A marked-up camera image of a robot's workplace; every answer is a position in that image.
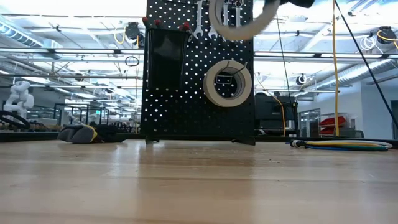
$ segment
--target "pegboard stand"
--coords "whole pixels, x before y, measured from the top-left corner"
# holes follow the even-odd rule
[[[244,1],[241,10],[242,25],[252,21],[252,1]],[[177,30],[184,22],[195,30],[197,23],[196,1],[147,0],[149,22],[159,19],[164,29]],[[235,26],[236,12],[228,8],[228,25]],[[201,29],[203,35],[194,37],[187,44],[184,55],[182,86],[180,88],[149,88],[148,38],[146,38],[144,78],[142,87],[141,131],[147,142],[156,142],[161,136],[201,136],[235,138],[233,142],[255,144],[254,138],[254,92],[239,106],[224,108],[214,105],[205,95],[203,79],[213,65],[222,60],[235,60],[245,64],[253,79],[253,41],[223,40],[218,35],[211,38],[208,7],[202,5]],[[174,75],[164,68],[165,77]],[[215,87],[220,96],[228,98],[236,93],[236,80],[218,82]]]

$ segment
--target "ceiling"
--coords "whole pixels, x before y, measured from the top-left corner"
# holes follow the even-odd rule
[[[355,16],[349,16],[347,12],[359,2],[358,0],[340,0],[338,2],[359,43],[371,31],[377,31],[380,26],[391,26],[392,30],[398,29],[398,17],[395,16],[396,11],[394,10],[397,9],[398,1],[376,0],[370,4],[368,0],[361,0],[364,3],[363,6],[369,4],[369,7],[362,11],[354,11]],[[263,4],[263,0],[254,1],[254,17],[261,13]],[[0,0],[0,14],[9,23],[24,29],[26,34],[32,37],[56,41],[59,44],[57,45],[58,48],[135,49],[134,41],[128,40],[119,44],[114,35],[116,34],[116,38],[120,41],[123,37],[123,29],[128,22],[141,22],[141,18],[146,15],[146,1],[120,0],[111,4],[109,1],[69,0],[57,1],[54,4],[54,1],[49,0],[24,2]],[[281,41],[284,52],[332,52],[331,1],[317,0],[313,7],[309,9],[288,3],[280,7],[277,15],[279,23],[275,19],[267,29],[254,38],[255,51],[280,52]],[[61,32],[57,32],[55,29],[57,26],[59,26]],[[140,24],[140,29],[144,30],[143,24]],[[26,46],[0,35],[0,47]],[[336,24],[336,50],[339,53],[358,53],[341,19]],[[377,43],[372,49],[364,51],[370,54],[379,54],[380,50],[384,53],[398,54],[393,44],[382,45]],[[78,82],[72,78],[50,79],[50,82],[63,83],[64,85],[135,87],[127,90],[117,89],[112,93],[104,93],[101,89],[71,90],[64,88],[67,91],[67,93],[64,93],[66,95],[73,92],[85,92],[105,99],[116,97],[120,100],[131,100],[135,101],[137,108],[141,106],[143,63],[136,67],[127,66],[124,59],[128,55],[115,57],[107,54],[63,54],[58,60],[39,54],[13,54],[12,56],[29,61],[44,70],[51,70],[54,66],[54,70],[61,75],[82,73],[84,75],[106,75],[109,77],[105,79],[90,78],[83,80],[83,82]],[[139,60],[143,60],[143,55],[136,56]],[[8,61],[9,58],[0,58],[0,63]],[[340,62],[338,69],[344,70],[357,63],[358,61]],[[320,82],[333,75],[334,67],[331,59],[308,62],[289,60],[284,66],[281,58],[270,61],[267,58],[256,57],[254,71],[259,74],[259,80],[263,86],[287,88],[285,78],[287,75],[289,86],[299,88],[295,84],[298,75],[305,74],[311,79],[311,82]],[[254,84],[259,86],[257,80],[254,81]]]

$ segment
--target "masking tape roll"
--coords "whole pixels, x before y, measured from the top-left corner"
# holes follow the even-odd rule
[[[217,93],[215,80],[221,72],[233,75],[236,80],[236,93],[231,98],[224,98]],[[215,105],[233,107],[241,105],[250,96],[252,78],[249,70],[241,63],[234,60],[223,60],[212,66],[203,80],[203,89],[206,97]]]
[[[255,21],[245,26],[237,28],[224,26],[221,22],[221,11],[223,10],[224,0],[211,0],[209,5],[210,23],[223,37],[229,40],[250,40],[255,35],[264,30],[268,24],[274,19],[278,10],[280,0],[265,3],[262,13]]]

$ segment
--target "black bin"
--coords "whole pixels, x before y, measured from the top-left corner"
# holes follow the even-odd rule
[[[148,88],[180,89],[189,33],[179,30],[147,29]]]

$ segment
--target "wooden surface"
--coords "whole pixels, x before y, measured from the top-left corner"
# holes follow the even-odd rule
[[[0,144],[0,223],[398,223],[398,151]]]

